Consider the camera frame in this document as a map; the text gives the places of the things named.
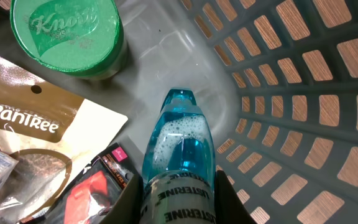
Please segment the brown Pantree snack pouch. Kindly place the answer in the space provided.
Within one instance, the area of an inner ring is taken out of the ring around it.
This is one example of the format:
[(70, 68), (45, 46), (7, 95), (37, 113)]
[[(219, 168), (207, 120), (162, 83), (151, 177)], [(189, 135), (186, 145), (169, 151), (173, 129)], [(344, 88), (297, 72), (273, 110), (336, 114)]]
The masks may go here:
[(18, 161), (0, 189), (0, 223), (51, 206), (126, 122), (0, 57), (0, 151)]

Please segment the green lid jar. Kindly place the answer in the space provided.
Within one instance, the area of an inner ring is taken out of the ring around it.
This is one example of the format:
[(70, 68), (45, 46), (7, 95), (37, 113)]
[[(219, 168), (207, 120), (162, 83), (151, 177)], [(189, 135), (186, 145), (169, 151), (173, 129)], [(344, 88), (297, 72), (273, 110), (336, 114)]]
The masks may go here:
[(113, 0), (12, 0), (10, 22), (30, 58), (71, 77), (103, 80), (127, 61), (124, 26)]

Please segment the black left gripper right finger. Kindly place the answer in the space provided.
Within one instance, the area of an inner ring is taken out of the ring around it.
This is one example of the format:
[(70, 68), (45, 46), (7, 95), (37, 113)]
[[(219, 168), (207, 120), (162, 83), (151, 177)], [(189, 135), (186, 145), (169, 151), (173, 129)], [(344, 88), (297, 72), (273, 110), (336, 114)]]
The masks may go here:
[(216, 171), (214, 178), (214, 209), (217, 224), (256, 224), (223, 170)]

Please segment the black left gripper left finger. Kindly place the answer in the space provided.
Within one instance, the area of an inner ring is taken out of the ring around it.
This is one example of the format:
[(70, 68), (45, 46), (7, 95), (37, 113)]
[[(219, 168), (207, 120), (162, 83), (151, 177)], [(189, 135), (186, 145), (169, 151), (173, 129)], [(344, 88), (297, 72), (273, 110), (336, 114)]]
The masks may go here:
[(142, 177), (135, 174), (99, 224), (139, 224), (143, 191)]

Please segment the blue Listerine mouthwash bottle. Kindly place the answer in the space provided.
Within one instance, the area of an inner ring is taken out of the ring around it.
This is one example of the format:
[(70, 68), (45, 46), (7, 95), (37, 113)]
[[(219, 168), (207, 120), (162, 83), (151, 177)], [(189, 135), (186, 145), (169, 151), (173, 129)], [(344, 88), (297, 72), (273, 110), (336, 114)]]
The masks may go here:
[(172, 88), (144, 156), (141, 223), (216, 223), (214, 144), (191, 90)]

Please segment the black red hex wrench pack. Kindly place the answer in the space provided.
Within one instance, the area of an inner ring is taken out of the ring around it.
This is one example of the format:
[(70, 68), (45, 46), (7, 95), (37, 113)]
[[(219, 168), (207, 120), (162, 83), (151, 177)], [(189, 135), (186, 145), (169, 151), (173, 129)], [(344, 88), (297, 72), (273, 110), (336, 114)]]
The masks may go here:
[(94, 157), (51, 206), (19, 224), (99, 223), (136, 173), (128, 153), (114, 143)]

